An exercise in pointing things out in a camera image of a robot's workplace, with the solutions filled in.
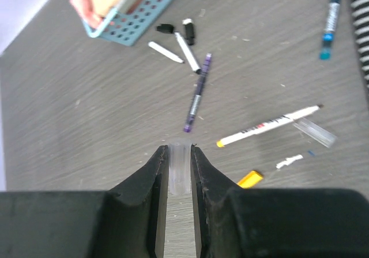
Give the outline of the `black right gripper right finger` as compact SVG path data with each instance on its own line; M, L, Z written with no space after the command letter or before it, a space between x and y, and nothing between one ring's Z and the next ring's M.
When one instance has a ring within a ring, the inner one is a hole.
M198 257L367 257L368 200L350 189L243 189L191 148Z

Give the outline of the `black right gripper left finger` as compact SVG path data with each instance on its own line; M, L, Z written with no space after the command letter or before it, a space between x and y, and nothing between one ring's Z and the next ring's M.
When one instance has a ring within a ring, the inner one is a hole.
M162 257L168 147L109 190L1 193L2 257Z

